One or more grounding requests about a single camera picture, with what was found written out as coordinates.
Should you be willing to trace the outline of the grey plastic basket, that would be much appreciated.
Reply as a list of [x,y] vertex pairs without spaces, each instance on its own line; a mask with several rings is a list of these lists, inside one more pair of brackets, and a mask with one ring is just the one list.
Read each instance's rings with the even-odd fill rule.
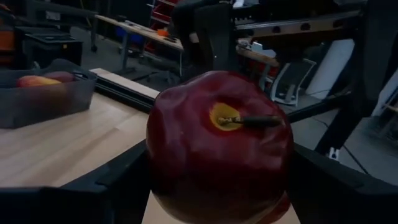
[[[23,76],[49,72],[74,74],[73,82],[17,87]],[[88,110],[98,76],[65,59],[45,68],[0,70],[0,129],[15,129]]]

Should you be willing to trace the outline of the red and yellow apple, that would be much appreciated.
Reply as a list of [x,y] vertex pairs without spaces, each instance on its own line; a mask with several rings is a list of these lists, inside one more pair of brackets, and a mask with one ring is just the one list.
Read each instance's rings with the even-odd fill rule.
[[36,75],[23,76],[17,80],[17,87],[21,88],[56,84],[60,84],[60,81]]

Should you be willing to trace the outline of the black aluminium table frame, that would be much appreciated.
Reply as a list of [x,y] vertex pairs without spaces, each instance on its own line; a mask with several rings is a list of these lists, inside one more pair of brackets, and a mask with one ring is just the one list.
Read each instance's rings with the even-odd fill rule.
[[95,91],[135,110],[149,114],[160,93],[113,73],[98,74]]

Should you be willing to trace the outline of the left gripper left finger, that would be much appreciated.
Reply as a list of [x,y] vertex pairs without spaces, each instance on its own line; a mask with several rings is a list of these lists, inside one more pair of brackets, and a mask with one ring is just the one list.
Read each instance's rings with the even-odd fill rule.
[[141,224],[149,194],[141,141],[61,187],[0,188],[0,224]]

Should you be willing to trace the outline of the wooden desk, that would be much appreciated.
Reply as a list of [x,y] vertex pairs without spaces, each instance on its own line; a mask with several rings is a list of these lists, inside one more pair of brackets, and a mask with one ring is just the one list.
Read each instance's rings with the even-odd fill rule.
[[159,35],[156,30],[150,29],[148,27],[141,26],[131,21],[122,21],[119,22],[116,19],[112,19],[110,17],[101,16],[99,14],[95,15],[96,20],[105,21],[109,24],[114,26],[120,27],[125,31],[125,35],[123,36],[123,41],[121,45],[121,69],[119,70],[120,73],[127,72],[127,58],[128,58],[128,51],[130,46],[130,35],[131,34],[138,34],[143,36],[144,38],[153,40],[155,42],[161,43],[162,45],[166,45],[170,48],[178,50],[180,52],[179,56],[179,73],[182,74],[182,57],[183,57],[183,47],[178,39],[175,39],[175,42],[171,40],[167,40],[167,36]]

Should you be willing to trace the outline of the white chair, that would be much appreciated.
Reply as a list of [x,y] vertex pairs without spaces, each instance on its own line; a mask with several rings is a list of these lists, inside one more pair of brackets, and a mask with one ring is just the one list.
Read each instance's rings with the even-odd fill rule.
[[316,64],[307,58],[286,63],[271,86],[271,100],[287,106],[297,106],[300,86]]

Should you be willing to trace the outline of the black cart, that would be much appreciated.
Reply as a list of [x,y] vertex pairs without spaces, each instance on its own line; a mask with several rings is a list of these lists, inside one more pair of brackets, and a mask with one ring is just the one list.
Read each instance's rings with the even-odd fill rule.
[[17,69],[44,68],[57,58],[81,64],[83,42],[55,28],[17,26],[14,30]]

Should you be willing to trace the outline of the metal beam with holes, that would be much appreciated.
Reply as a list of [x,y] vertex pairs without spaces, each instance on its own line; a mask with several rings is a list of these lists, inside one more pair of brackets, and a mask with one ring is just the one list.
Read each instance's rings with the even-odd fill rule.
[[237,25],[236,30],[247,32],[250,37],[323,32],[347,29],[353,25],[353,22],[357,20],[360,15],[360,11],[347,11],[305,19],[242,24]]

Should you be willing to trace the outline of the black metal stand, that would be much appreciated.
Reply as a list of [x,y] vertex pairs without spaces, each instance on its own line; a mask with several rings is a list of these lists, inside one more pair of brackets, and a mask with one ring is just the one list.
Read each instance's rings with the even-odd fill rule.
[[351,93],[329,100],[339,112],[317,144],[325,155],[339,150],[358,123],[372,114],[379,94],[390,79],[391,56],[398,37],[398,0],[368,0],[356,38]]

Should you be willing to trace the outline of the person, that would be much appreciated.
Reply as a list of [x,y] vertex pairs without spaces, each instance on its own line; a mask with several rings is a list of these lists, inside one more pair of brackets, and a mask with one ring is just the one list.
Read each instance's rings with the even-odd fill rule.
[[180,0],[171,18],[189,59],[182,81],[202,73],[239,70],[229,0]]

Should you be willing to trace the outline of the white panel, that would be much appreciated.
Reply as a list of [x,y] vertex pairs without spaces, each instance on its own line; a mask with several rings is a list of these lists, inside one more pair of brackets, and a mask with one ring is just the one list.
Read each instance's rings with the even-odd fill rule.
[[305,93],[319,100],[325,99],[351,58],[354,46],[353,39],[333,41]]

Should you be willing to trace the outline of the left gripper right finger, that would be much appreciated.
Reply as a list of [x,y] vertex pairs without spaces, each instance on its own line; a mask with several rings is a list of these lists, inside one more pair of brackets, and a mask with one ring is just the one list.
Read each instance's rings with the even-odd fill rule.
[[398,224],[398,186],[298,144],[287,194],[301,224]]

